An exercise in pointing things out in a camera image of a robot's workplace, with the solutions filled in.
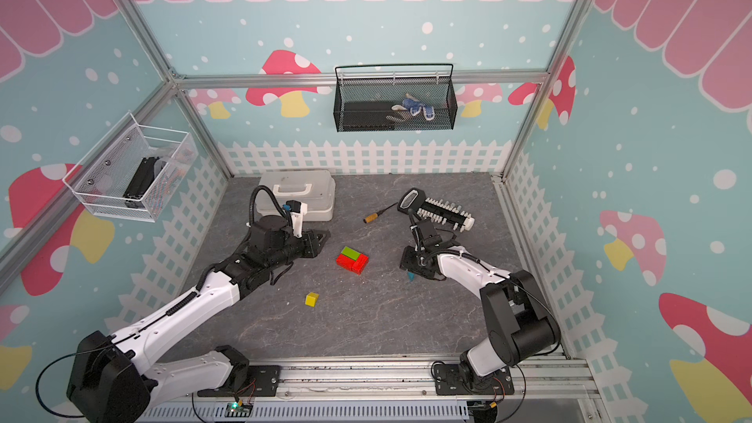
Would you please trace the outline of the blue white item in basket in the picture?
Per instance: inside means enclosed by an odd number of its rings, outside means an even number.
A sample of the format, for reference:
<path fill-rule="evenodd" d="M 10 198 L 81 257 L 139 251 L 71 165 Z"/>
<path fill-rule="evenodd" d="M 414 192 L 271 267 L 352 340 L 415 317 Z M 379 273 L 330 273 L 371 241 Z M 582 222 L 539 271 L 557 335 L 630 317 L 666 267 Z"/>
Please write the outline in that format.
<path fill-rule="evenodd" d="M 425 121 L 434 121 L 436 117 L 436 110 L 433 106 L 427 105 L 410 94 L 405 95 L 401 104 L 393 105 L 392 111 L 393 115 L 389 119 L 397 123 L 418 117 L 423 117 Z"/>

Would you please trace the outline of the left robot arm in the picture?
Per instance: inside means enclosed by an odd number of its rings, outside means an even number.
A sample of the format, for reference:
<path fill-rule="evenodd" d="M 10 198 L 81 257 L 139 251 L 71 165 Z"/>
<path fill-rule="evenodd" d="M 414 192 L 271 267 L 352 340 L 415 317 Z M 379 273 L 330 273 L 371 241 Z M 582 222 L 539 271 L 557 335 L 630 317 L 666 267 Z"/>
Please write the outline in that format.
<path fill-rule="evenodd" d="M 238 399 L 252 388 L 248 358 L 231 346 L 219 346 L 194 358 L 162 363 L 161 357 L 183 338 L 278 280 L 297 259 L 314 259 L 330 237 L 307 229 L 286 230 L 271 248 L 248 235 L 231 256 L 212 264 L 198 283 L 151 315 L 104 335 L 83 338 L 75 352 L 66 391 L 76 418 L 88 422 L 134 422 L 145 411 L 200 391 L 217 390 Z"/>

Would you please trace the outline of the yellow small block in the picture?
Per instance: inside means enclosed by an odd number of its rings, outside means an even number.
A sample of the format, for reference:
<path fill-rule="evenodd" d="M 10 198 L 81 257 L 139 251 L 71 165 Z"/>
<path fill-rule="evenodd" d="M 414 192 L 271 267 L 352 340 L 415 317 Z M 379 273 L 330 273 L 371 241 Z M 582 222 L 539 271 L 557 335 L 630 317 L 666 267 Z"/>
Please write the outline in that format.
<path fill-rule="evenodd" d="M 308 293 L 307 297 L 305 297 L 305 304 L 308 307 L 316 307 L 318 299 L 319 295 L 317 293 Z"/>

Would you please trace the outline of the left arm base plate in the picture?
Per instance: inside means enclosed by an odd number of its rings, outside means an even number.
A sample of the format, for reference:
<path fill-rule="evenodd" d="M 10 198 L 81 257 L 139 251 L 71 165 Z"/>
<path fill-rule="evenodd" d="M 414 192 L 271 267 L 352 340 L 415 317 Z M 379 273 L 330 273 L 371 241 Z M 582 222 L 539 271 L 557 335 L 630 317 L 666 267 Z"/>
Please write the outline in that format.
<path fill-rule="evenodd" d="M 198 392 L 200 398 L 275 397 L 281 382 L 282 368 L 278 365 L 249 365 L 240 371 L 232 370 L 228 380 L 217 389 Z"/>

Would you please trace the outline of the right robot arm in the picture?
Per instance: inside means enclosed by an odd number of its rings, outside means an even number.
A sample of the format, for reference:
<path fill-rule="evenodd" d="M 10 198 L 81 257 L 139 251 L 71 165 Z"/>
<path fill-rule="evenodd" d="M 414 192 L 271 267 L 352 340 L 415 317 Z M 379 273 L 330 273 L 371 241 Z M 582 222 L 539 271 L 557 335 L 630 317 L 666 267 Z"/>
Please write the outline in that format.
<path fill-rule="evenodd" d="M 560 345 L 561 329 L 536 278 L 526 270 L 496 268 L 462 246 L 433 252 L 407 247 L 401 269 L 429 280 L 454 280 L 480 301 L 487 337 L 460 359 L 468 380 Z"/>

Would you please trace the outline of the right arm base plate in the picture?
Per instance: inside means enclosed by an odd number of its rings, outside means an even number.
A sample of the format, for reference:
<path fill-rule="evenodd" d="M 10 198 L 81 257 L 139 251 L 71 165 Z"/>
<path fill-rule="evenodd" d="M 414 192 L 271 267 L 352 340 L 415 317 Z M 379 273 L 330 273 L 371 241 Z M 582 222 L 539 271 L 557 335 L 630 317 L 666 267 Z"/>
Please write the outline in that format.
<path fill-rule="evenodd" d="M 479 395 L 499 398 L 515 394 L 509 367 L 478 377 L 469 364 L 436 360 L 430 366 L 430 374 L 439 396 Z"/>

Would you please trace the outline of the red block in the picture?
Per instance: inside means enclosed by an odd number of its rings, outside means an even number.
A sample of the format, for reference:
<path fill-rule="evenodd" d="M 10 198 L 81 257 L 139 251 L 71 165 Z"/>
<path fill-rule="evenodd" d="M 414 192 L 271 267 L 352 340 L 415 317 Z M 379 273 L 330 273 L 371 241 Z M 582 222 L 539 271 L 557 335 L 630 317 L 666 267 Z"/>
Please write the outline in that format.
<path fill-rule="evenodd" d="M 362 274 L 368 262 L 369 262 L 368 256 L 366 256 L 365 254 L 361 254 L 356 260 L 352 262 L 352 267 L 351 267 L 352 272 L 354 272 L 357 275 Z"/>
<path fill-rule="evenodd" d="M 336 262 L 338 266 L 344 268 L 345 270 L 348 270 L 350 272 L 356 271 L 356 261 L 346 255 L 340 254 Z"/>

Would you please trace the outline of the white plastic storage box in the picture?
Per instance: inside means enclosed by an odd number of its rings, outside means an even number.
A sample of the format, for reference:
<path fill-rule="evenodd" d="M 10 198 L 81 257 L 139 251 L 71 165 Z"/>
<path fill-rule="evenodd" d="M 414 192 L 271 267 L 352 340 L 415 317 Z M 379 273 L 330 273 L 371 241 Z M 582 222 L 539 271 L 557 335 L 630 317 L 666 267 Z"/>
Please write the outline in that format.
<path fill-rule="evenodd" d="M 328 222 L 333 219 L 336 183 L 328 170 L 286 170 L 267 172 L 260 178 L 280 205 L 290 200 L 307 204 L 304 221 Z"/>

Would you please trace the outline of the small wooden-handled screwdriver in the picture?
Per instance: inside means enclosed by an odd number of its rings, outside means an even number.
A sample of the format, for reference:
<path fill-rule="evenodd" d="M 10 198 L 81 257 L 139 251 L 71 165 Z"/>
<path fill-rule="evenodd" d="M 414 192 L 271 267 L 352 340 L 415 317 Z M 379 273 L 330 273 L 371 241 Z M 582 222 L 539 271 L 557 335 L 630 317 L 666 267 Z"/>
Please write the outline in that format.
<path fill-rule="evenodd" d="M 396 203 L 393 203 L 392 205 L 389 205 L 388 207 L 385 207 L 384 209 L 381 209 L 379 211 L 376 211 L 375 213 L 372 213 L 371 215 L 368 215 L 363 219 L 364 223 L 372 223 L 373 221 L 376 221 L 378 217 L 381 217 L 381 215 L 384 215 L 389 209 L 392 209 L 395 207 Z"/>

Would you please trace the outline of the small green-lit circuit board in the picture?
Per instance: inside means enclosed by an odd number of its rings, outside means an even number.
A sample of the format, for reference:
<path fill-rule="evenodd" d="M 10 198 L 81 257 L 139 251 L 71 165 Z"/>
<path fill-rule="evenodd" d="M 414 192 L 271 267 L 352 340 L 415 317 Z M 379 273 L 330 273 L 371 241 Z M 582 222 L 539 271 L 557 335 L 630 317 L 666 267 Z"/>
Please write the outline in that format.
<path fill-rule="evenodd" d="M 225 418 L 248 418 L 252 415 L 254 405 L 243 403 L 242 401 L 233 401 L 226 406 Z"/>

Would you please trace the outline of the black box in white basket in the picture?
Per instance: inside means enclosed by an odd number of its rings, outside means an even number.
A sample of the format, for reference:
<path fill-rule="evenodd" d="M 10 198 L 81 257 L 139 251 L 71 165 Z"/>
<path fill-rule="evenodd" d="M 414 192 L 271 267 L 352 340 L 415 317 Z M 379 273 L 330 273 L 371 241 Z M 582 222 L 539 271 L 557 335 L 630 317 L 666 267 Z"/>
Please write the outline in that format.
<path fill-rule="evenodd" d="M 148 189 L 154 183 L 160 172 L 164 169 L 166 161 L 160 157 L 143 158 L 136 172 L 133 174 L 123 199 L 125 207 L 129 209 L 142 209 L 144 207 L 142 198 Z"/>

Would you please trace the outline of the green rectangular block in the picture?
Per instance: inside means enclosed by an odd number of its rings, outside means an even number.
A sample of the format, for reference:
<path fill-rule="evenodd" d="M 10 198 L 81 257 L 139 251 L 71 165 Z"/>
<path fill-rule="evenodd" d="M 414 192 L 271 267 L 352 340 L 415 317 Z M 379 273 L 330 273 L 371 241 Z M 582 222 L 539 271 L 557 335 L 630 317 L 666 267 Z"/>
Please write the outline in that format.
<path fill-rule="evenodd" d="M 360 259 L 360 257 L 362 256 L 362 254 L 360 254 L 360 252 L 358 252 L 358 251 L 356 251 L 356 250 L 354 250 L 354 249 L 352 249 L 350 247 L 345 247 L 342 250 L 341 254 L 343 256 L 347 257 L 348 259 L 352 260 L 353 262 L 357 262 Z"/>

